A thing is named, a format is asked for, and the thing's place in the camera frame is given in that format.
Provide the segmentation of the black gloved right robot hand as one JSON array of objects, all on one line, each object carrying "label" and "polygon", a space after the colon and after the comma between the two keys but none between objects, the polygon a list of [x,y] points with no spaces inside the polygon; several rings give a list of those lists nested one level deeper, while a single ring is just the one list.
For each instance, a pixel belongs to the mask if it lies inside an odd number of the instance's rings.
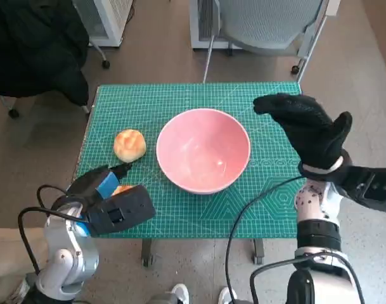
[{"label": "black gloved right robot hand", "polygon": [[314,98],[302,94],[261,96],[253,104],[256,114],[269,114],[283,128],[304,165],[329,170],[341,157],[352,127],[348,111],[332,120]]}]

